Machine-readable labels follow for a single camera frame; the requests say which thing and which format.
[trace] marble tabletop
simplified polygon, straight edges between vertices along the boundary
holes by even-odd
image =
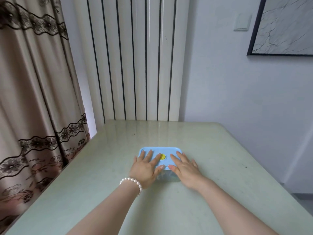
[[[205,175],[280,235],[313,233],[313,217],[218,123],[108,121],[6,235],[64,235],[126,177],[144,146],[178,147]],[[203,198],[180,182],[155,183],[121,235],[223,234]]]

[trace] light switch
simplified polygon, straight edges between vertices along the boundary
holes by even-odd
[[[251,22],[251,14],[241,13],[237,15],[234,30],[235,31],[247,31],[249,29],[250,22]]]

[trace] marble pattern artwork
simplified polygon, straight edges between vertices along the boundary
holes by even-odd
[[[266,0],[250,54],[313,55],[313,0]]]

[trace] clear plastic container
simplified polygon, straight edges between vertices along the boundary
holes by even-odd
[[[156,167],[159,165],[165,165],[165,169],[162,170],[162,172],[157,176],[158,181],[180,181],[178,176],[168,168],[168,165],[176,166],[176,164],[171,159],[170,154],[173,154],[175,157],[178,158],[176,151],[182,153],[182,150],[175,147],[144,147],[139,150],[138,156],[140,156],[142,150],[145,150],[145,157],[147,156],[150,150],[153,151],[151,160],[155,158],[159,153],[162,154],[161,160],[158,162]]]

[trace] beige curtain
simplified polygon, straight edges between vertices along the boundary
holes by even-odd
[[[0,233],[88,138],[60,1],[0,0]]]

